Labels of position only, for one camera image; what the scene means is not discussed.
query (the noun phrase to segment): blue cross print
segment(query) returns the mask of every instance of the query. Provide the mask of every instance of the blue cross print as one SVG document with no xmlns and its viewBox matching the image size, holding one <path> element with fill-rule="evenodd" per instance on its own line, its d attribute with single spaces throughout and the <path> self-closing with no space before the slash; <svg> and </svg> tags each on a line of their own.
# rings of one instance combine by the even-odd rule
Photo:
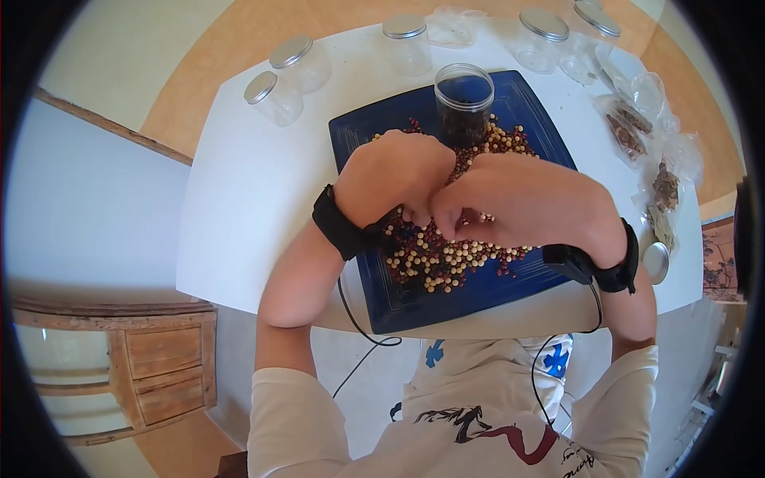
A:
<svg viewBox="0 0 765 478">
<path fill-rule="evenodd" d="M 437 361 L 444 358 L 444 349 L 441 348 L 443 342 L 443 339 L 438 339 L 425 351 L 425 365 L 431 369 L 435 367 Z"/>
<path fill-rule="evenodd" d="M 568 352 L 561 355 L 562 346 L 560 343 L 556 343 L 553 348 L 555 352 L 552 355 L 545 356 L 545 367 L 550 367 L 548 375 L 554 376 L 557 379 L 562 379 L 566 374 L 566 362 L 568 362 Z"/>
</svg>

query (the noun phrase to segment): wrist strap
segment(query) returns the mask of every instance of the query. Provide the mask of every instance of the wrist strap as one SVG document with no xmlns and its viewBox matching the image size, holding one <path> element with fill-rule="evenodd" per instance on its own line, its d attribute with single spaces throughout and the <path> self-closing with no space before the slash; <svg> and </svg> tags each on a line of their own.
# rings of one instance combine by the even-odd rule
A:
<svg viewBox="0 0 765 478">
<path fill-rule="evenodd" d="M 591 284 L 592 278 L 603 292 L 619 292 L 628 289 L 635 293 L 635 275 L 637 274 L 638 244 L 635 231 L 624 218 L 622 224 L 627 233 L 627 253 L 621 264 L 609 269 L 600 269 L 592 258 L 578 247 L 566 244 L 551 244 L 542 247 L 542 260 L 548 267 L 559 274 L 574 279 L 580 284 Z"/>
<path fill-rule="evenodd" d="M 635 231 L 627 221 L 622 218 L 624 230 L 627 232 L 627 253 L 621 264 L 610 269 L 598 269 L 593 271 L 597 286 L 603 292 L 619 292 L 629 289 L 630 294 L 635 293 L 635 275 L 637 274 L 638 244 Z"/>
<path fill-rule="evenodd" d="M 340 252 L 344 261 L 349 261 L 360 253 L 377 247 L 382 236 L 378 223 L 364 229 L 353 224 L 337 207 L 332 185 L 328 184 L 314 202 L 311 217 L 319 230 Z"/>
</svg>

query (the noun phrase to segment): plastic jar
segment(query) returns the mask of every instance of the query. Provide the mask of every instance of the plastic jar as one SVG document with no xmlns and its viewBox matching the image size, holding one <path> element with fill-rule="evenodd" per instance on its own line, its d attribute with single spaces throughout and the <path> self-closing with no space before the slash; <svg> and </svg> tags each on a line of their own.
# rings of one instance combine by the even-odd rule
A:
<svg viewBox="0 0 765 478">
<path fill-rule="evenodd" d="M 302 94 L 320 89 L 332 77 L 332 63 L 321 45 L 298 35 L 276 47 L 269 57 L 271 67 Z"/>
<path fill-rule="evenodd" d="M 249 82 L 244 99 L 279 128 L 294 123 L 303 113 L 303 98 L 284 78 L 264 71 Z"/>
<path fill-rule="evenodd" d="M 564 73 L 583 85 L 591 85 L 597 76 L 592 73 L 597 70 L 600 61 L 607 60 L 621 28 L 607 13 L 600 10 L 591 2 L 593 0 L 578 0 L 574 3 L 571 20 L 571 37 L 564 46 L 558 65 Z M 596 62 L 595 49 L 598 49 L 600 60 Z"/>
<path fill-rule="evenodd" d="M 433 68 L 428 26 L 419 15 L 395 15 L 382 24 L 386 56 L 404 76 L 420 76 Z"/>
<path fill-rule="evenodd" d="M 525 7 L 518 16 L 514 54 L 518 63 L 540 75 L 555 71 L 563 42 L 568 39 L 568 25 L 559 16 L 537 7 Z"/>
<path fill-rule="evenodd" d="M 491 76 L 475 65 L 453 63 L 436 73 L 433 88 L 444 143 L 452 148 L 482 143 L 494 103 Z"/>
</svg>

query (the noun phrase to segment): clear plastic bag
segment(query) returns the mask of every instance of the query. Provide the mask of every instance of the clear plastic bag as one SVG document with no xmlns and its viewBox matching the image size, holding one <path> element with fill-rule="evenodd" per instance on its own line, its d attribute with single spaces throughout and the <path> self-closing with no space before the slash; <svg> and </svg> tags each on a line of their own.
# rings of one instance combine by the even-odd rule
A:
<svg viewBox="0 0 765 478">
<path fill-rule="evenodd" d="M 680 132 L 680 118 L 669 108 L 659 75 L 648 72 L 635 76 L 622 93 L 624 101 L 645 117 L 656 131 Z"/>
<path fill-rule="evenodd" d="M 477 21 L 487 15 L 479 10 L 442 5 L 425 17 L 431 44 L 444 48 L 467 48 L 473 45 Z"/>
<path fill-rule="evenodd" d="M 653 125 L 617 95 L 596 96 L 592 101 L 614 134 L 621 160 L 633 170 L 640 169 L 651 157 L 649 137 L 640 130 L 650 133 Z"/>
<path fill-rule="evenodd" d="M 671 255 L 679 247 L 675 228 L 685 189 L 701 184 L 704 160 L 698 149 L 698 135 L 665 132 L 657 141 L 662 150 L 658 171 L 633 202 L 643 211 L 656 240 Z"/>
</svg>

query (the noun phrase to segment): metal lid on table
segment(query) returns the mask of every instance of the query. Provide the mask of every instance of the metal lid on table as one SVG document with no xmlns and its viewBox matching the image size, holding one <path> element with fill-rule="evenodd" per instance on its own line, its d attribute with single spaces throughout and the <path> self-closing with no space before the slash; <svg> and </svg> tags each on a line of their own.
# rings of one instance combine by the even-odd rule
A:
<svg viewBox="0 0 765 478">
<path fill-rule="evenodd" d="M 256 76 L 244 89 L 244 99 L 254 105 L 264 100 L 276 86 L 276 75 L 272 71 L 264 71 Z"/>
<path fill-rule="evenodd" d="M 269 63 L 276 69 L 288 67 L 308 53 L 313 44 L 314 41 L 308 35 L 292 37 L 271 52 Z"/>
<path fill-rule="evenodd" d="M 608 13 L 592 5 L 589 0 L 587 2 L 584 2 L 583 0 L 575 2 L 574 11 L 576 11 L 584 21 L 600 30 L 604 35 L 614 38 L 621 36 L 621 27 L 619 24 L 613 18 L 608 16 Z"/>
<path fill-rule="evenodd" d="M 574 2 L 589 3 L 590 5 L 594 6 L 598 10 L 603 10 L 603 2 L 601 2 L 601 0 L 574 0 Z"/>
<path fill-rule="evenodd" d="M 419 15 L 400 14 L 388 18 L 382 23 L 382 32 L 388 38 L 402 39 L 416 37 L 428 26 Z"/>
<path fill-rule="evenodd" d="M 566 41 L 568 25 L 559 16 L 537 7 L 521 8 L 518 16 L 529 30 L 550 41 Z"/>
<path fill-rule="evenodd" d="M 661 242 L 654 242 L 643 253 L 643 267 L 648 272 L 651 284 L 659 285 L 669 270 L 669 250 Z"/>
</svg>

